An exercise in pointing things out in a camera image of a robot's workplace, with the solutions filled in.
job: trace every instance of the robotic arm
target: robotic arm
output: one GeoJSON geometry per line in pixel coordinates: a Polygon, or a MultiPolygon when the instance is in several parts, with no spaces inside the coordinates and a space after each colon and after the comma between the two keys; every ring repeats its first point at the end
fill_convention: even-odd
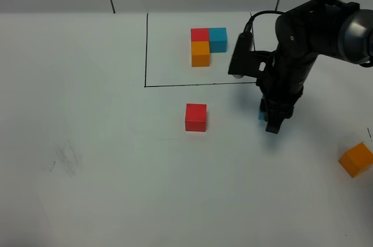
{"type": "Polygon", "coordinates": [[[360,9],[355,2],[311,0],[286,13],[263,11],[250,18],[238,36],[228,74],[257,78],[267,132],[278,133],[284,119],[291,118],[320,54],[372,67],[373,10],[360,9]],[[251,51],[252,22],[266,13],[282,14],[276,20],[279,45],[274,52],[251,51]],[[262,63],[264,70],[259,69],[262,63]]]}

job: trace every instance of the orange cube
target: orange cube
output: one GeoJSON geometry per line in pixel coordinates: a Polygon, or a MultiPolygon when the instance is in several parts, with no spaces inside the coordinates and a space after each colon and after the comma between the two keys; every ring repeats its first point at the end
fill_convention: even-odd
{"type": "Polygon", "coordinates": [[[192,66],[210,66],[210,44],[208,41],[192,42],[192,66]]]}
{"type": "Polygon", "coordinates": [[[339,163],[351,177],[355,177],[373,164],[373,153],[361,142],[345,152],[339,159],[339,163]]]}

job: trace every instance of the cube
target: cube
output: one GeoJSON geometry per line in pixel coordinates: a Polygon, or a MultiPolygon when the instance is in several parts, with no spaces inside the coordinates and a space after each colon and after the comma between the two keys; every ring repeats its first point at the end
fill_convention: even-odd
{"type": "Polygon", "coordinates": [[[191,29],[193,41],[209,41],[209,29],[191,29]]]}
{"type": "Polygon", "coordinates": [[[265,118],[264,112],[259,108],[259,120],[265,121],[265,118]]]}
{"type": "Polygon", "coordinates": [[[351,175],[355,177],[367,170],[373,163],[373,154],[363,142],[351,148],[341,156],[339,163],[351,175]]]}
{"type": "Polygon", "coordinates": [[[210,66],[210,45],[208,41],[192,42],[192,66],[210,66]]]}
{"type": "Polygon", "coordinates": [[[187,103],[185,111],[185,130],[205,132],[207,123],[207,105],[187,103]]]}
{"type": "Polygon", "coordinates": [[[228,47],[227,29],[214,27],[209,29],[210,53],[225,53],[228,47]]]}

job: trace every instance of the blue cube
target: blue cube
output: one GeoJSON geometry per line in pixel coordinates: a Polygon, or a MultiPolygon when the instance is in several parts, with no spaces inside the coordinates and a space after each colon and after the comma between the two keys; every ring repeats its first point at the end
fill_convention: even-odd
{"type": "Polygon", "coordinates": [[[259,120],[260,121],[265,121],[264,112],[262,110],[260,110],[260,109],[259,109],[259,120]]]}
{"type": "Polygon", "coordinates": [[[225,27],[213,27],[209,29],[210,53],[227,52],[228,36],[225,27]]]}

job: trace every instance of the red cube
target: red cube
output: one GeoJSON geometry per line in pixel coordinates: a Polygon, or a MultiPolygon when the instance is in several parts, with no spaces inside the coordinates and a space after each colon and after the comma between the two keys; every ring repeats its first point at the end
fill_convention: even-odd
{"type": "Polygon", "coordinates": [[[207,105],[187,103],[185,111],[185,130],[205,132],[207,123],[207,105]]]}
{"type": "Polygon", "coordinates": [[[192,42],[210,41],[209,29],[191,29],[192,42]]]}

